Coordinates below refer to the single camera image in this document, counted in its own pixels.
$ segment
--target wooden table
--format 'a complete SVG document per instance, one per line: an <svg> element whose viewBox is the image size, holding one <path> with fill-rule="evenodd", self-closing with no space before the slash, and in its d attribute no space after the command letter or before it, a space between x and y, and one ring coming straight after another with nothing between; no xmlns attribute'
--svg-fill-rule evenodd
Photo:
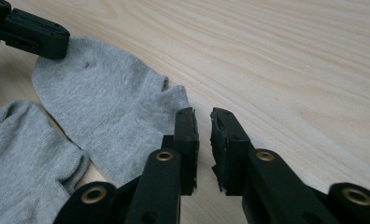
<svg viewBox="0 0 370 224"><path fill-rule="evenodd" d="M199 188L181 223L246 223L240 197L219 192L211 171L212 107L235 113L254 146L279 153L309 186L370 189L369 1L11 1L126 49L196 110ZM0 45L0 107L38 103L36 56ZM102 178L91 170L82 183Z"/></svg>

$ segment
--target fabric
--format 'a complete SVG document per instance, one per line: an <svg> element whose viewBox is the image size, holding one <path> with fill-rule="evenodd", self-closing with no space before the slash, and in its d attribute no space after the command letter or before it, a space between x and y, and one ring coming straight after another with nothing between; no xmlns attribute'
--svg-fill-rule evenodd
<svg viewBox="0 0 370 224"><path fill-rule="evenodd" d="M0 109L0 224L52 223L88 158L31 102Z"/></svg>
<svg viewBox="0 0 370 224"><path fill-rule="evenodd" d="M134 55L100 41L71 38L62 60L39 58L36 94L65 134L107 177L125 184L140 175L176 112L188 107L184 87L167 88Z"/></svg>

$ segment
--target light wood surface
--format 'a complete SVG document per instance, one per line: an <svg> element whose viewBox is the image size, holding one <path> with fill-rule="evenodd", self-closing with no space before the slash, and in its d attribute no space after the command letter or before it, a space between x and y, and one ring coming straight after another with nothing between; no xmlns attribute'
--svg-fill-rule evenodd
<svg viewBox="0 0 370 224"><path fill-rule="evenodd" d="M370 0L10 3L126 49L186 87L201 146L199 188L182 197L181 223L246 223L241 198L220 193L210 168L213 106L231 110L254 146L279 153L309 186L370 189ZM0 107L38 103L35 61L0 45Z"/></svg>

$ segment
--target gray sock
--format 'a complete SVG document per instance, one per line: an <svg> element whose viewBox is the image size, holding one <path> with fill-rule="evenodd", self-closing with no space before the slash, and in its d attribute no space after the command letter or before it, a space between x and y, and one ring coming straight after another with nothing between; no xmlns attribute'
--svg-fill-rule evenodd
<svg viewBox="0 0 370 224"><path fill-rule="evenodd" d="M86 171L81 150L31 102L0 109L0 223L52 223Z"/></svg>
<svg viewBox="0 0 370 224"><path fill-rule="evenodd" d="M142 173L175 114L188 107L184 87L166 89L134 55L88 37L71 38L62 60L39 58L36 94L67 136L108 177L124 184Z"/></svg>

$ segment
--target wood grain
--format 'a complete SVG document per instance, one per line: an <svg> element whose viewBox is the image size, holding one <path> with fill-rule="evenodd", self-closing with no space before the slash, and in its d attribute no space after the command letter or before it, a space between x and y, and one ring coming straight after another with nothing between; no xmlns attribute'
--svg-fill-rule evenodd
<svg viewBox="0 0 370 224"><path fill-rule="evenodd" d="M309 186L370 189L370 0L11 4L126 49L186 87L201 147L199 189L182 198L181 223L246 223L240 198L219 193L210 169L213 106L234 112L254 146L278 152ZM35 60L0 45L0 106L38 102Z"/></svg>

